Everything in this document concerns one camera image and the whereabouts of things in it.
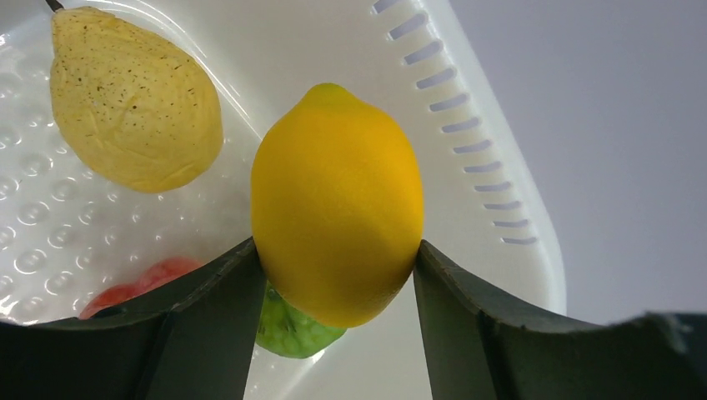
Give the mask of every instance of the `ventilation slot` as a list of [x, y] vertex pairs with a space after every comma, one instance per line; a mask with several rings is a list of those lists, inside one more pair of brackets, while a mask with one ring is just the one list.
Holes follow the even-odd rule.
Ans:
[[455, 133], [463, 131], [464, 129], [476, 128], [481, 121], [477, 117], [473, 117], [464, 122], [452, 123], [450, 125], [445, 125], [442, 127], [442, 132], [444, 133]]
[[442, 72], [435, 73], [431, 77], [426, 77], [425, 79], [419, 80], [417, 82], [417, 87], [418, 89], [431, 88], [432, 86], [437, 86], [440, 83], [445, 83], [455, 76], [457, 76], [457, 71], [454, 68], [449, 67]]
[[429, 106], [429, 111], [436, 113], [437, 111], [449, 110], [450, 108], [455, 108], [461, 106], [469, 100], [469, 95], [462, 93], [456, 97], [452, 97], [449, 100], [444, 100], [443, 102], [436, 102]]
[[520, 208], [520, 202], [518, 200], [515, 200], [513, 202], [502, 202], [502, 203], [491, 203], [491, 204], [484, 204], [484, 208], [487, 210], [502, 210], [502, 211], [508, 211], [508, 210], [516, 210]]
[[520, 221], [494, 221], [494, 226], [498, 228], [525, 228], [530, 225], [530, 220], [521, 219]]
[[383, 11], [391, 8], [395, 3], [400, 2], [401, 0], [378, 0], [374, 4], [374, 11], [378, 14], [382, 13]]
[[422, 60], [426, 60], [432, 57], [433, 55], [439, 53], [441, 50], [442, 42], [440, 42], [439, 40], [435, 40], [427, 46], [420, 48], [418, 51], [412, 52], [405, 56], [405, 63], [407, 63], [408, 65], [413, 65]]
[[415, 14], [414, 17], [401, 23], [398, 27], [391, 30], [389, 32], [390, 38], [393, 40], [397, 40], [398, 38], [401, 38], [402, 36], [411, 33], [415, 29], [422, 27], [426, 22], [426, 14]]
[[494, 161], [489, 164], [484, 165], [472, 165], [469, 167], [464, 167], [466, 173], [492, 173], [493, 171], [498, 171], [501, 169], [501, 162]]
[[478, 185], [474, 186], [477, 192], [502, 192], [510, 189], [510, 182], [506, 181], [497, 185]]
[[469, 144], [467, 146], [455, 147], [453, 150], [457, 154], [465, 154], [465, 153], [482, 152], [483, 150], [486, 150], [487, 148], [490, 148], [490, 147], [491, 147], [491, 141], [487, 139], [482, 142], [478, 142], [476, 144]]
[[502, 237], [501, 240], [503, 240], [504, 243], [507, 243], [507, 244], [520, 244], [522, 246], [529, 246], [533, 243], [538, 242], [538, 238], [536, 238], [536, 237], [528, 237], [526, 239], [514, 239], [511, 237]]

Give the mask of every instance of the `white plastic basket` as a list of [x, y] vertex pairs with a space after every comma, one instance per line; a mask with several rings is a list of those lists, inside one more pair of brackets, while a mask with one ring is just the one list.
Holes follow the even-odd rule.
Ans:
[[[390, 113], [414, 145], [425, 238], [473, 273], [565, 311], [557, 239], [508, 124], [444, 0], [66, 0], [194, 55], [221, 94], [226, 143], [196, 181], [130, 192], [83, 166], [53, 123], [43, 0], [0, 11], [0, 316], [76, 316], [159, 259], [215, 258], [249, 236], [260, 138], [315, 83]], [[256, 347], [247, 399], [430, 398], [411, 282], [371, 323], [308, 360]]]

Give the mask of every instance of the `gray wall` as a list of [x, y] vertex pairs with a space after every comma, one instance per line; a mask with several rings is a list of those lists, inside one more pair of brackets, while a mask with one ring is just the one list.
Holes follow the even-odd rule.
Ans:
[[569, 315], [707, 312], [707, 2], [451, 3], [554, 222]]

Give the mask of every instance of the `pear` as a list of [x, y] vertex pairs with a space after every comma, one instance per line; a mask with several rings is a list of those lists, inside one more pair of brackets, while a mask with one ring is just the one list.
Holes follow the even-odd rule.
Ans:
[[53, 116], [78, 158], [142, 193], [180, 188], [221, 151], [216, 89], [183, 50], [95, 7], [47, 0]]

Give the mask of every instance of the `yellow lemon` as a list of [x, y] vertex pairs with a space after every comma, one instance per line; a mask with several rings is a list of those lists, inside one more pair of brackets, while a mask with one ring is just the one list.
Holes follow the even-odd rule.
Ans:
[[223, 143], [221, 107], [187, 53], [94, 7], [59, 10], [52, 32], [54, 118], [92, 170], [157, 193], [212, 165]]
[[389, 115], [344, 88], [313, 87], [275, 123], [251, 190], [268, 279], [320, 323], [368, 322], [412, 272], [424, 213], [414, 151]]

